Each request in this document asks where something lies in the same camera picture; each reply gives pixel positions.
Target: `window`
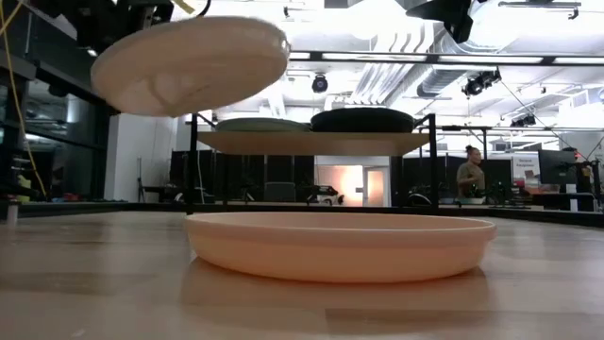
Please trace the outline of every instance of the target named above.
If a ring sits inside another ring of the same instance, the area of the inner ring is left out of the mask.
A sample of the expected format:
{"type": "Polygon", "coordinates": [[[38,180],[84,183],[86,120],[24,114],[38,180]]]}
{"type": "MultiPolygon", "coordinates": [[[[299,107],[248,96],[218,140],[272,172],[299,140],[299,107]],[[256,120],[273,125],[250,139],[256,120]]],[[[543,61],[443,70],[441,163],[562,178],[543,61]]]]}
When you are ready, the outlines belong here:
{"type": "Polygon", "coordinates": [[[40,80],[30,81],[25,102],[29,128],[75,143],[103,145],[109,118],[98,107],[40,80]]]}
{"type": "MultiPolygon", "coordinates": [[[[38,173],[48,194],[54,201],[91,200],[101,198],[99,180],[99,157],[104,152],[57,142],[33,134],[25,136],[31,147],[38,173]]],[[[32,188],[40,190],[40,184],[33,172],[23,172],[31,180],[32,188]]]]}

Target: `shelf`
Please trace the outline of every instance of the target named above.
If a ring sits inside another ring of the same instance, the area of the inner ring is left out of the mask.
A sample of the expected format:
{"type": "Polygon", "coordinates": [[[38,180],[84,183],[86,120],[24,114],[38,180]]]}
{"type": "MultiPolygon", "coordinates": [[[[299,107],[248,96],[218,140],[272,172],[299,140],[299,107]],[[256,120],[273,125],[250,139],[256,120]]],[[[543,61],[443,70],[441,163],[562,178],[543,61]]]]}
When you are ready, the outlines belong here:
{"type": "Polygon", "coordinates": [[[199,132],[199,142],[232,155],[402,156],[429,141],[420,133],[199,132]]]}

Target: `doorway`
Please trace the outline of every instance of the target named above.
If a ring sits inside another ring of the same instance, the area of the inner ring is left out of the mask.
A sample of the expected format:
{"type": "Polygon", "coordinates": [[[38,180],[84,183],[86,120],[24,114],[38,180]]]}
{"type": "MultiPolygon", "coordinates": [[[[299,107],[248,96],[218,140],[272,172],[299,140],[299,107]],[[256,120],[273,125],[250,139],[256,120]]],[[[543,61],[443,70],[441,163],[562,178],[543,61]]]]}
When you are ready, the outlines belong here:
{"type": "Polygon", "coordinates": [[[390,179],[388,176],[387,166],[363,166],[363,207],[390,207],[390,179]]]}

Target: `wooden table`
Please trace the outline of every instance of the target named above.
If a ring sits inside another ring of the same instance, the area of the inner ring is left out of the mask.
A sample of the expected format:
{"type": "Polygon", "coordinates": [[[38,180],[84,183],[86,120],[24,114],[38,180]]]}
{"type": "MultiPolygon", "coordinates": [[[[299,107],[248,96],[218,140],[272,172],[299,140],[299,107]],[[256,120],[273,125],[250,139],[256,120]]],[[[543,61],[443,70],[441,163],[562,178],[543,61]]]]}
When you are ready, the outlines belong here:
{"type": "Polygon", "coordinates": [[[601,339],[604,233],[495,219],[481,269],[413,284],[262,279],[195,260],[183,213],[0,226],[0,334],[30,339],[601,339]]]}

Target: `sign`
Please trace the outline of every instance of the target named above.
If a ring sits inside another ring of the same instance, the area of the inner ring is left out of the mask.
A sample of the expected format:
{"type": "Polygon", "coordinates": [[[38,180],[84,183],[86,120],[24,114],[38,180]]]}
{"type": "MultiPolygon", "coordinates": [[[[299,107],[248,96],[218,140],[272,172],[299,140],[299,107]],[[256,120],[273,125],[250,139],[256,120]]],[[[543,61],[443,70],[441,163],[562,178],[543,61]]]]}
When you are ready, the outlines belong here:
{"type": "Polygon", "coordinates": [[[539,158],[512,157],[512,177],[515,179],[533,179],[539,175],[539,158]]]}

